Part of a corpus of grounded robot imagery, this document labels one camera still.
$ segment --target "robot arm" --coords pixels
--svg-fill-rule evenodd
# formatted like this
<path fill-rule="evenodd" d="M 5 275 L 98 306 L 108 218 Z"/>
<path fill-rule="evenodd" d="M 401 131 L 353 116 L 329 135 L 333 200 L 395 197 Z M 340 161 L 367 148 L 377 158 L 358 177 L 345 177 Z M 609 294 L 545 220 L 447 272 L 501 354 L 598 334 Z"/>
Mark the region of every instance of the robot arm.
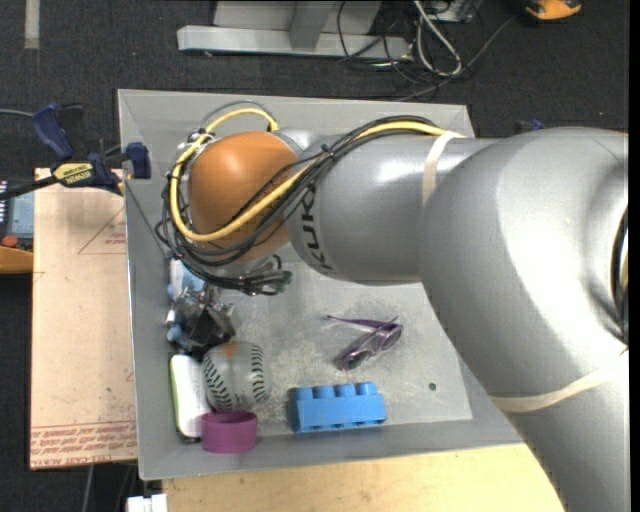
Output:
<path fill-rule="evenodd" d="M 627 137 L 581 128 L 504 140 L 417 131 L 339 155 L 340 137 L 275 131 L 278 148 L 255 165 L 274 176 L 269 162 L 293 154 L 300 165 L 289 170 L 300 176 L 302 162 L 328 158 L 294 202 L 272 206 L 300 257 L 362 284 L 422 281 L 452 343 L 568 510 L 630 510 L 628 320 L 626 333 L 619 322 L 620 297 L 628 306 Z M 222 179 L 227 160 L 207 171 L 196 160 L 191 177 Z M 221 188 L 212 201 L 228 194 Z M 209 219 L 208 228 L 232 225 L 250 196 L 236 198 L 239 216 Z M 244 265 L 265 257 L 249 252 L 256 247 Z"/>

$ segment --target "blue clamp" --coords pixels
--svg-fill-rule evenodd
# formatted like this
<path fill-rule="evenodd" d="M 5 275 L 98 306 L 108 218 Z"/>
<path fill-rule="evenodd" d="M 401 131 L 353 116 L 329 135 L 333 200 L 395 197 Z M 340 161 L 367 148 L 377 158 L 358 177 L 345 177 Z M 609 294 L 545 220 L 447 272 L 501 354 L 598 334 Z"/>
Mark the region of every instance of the blue clamp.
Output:
<path fill-rule="evenodd" d="M 65 162 L 73 156 L 73 147 L 56 117 L 57 103 L 49 103 L 31 117 L 31 125 L 38 138 L 58 156 L 58 162 Z"/>
<path fill-rule="evenodd" d="M 127 146 L 125 153 L 133 165 L 133 177 L 148 180 L 151 178 L 151 162 L 149 151 L 142 142 L 132 142 Z"/>
<path fill-rule="evenodd" d="M 373 382 L 297 388 L 291 415 L 296 433 L 368 427 L 387 419 L 384 397 Z"/>
<path fill-rule="evenodd" d="M 90 181 L 83 183 L 83 185 L 90 187 L 98 187 L 104 190 L 118 193 L 118 183 L 122 180 L 118 178 L 117 174 L 107 169 L 102 162 L 102 158 L 98 153 L 89 153 L 87 160 L 93 166 L 94 177 Z"/>

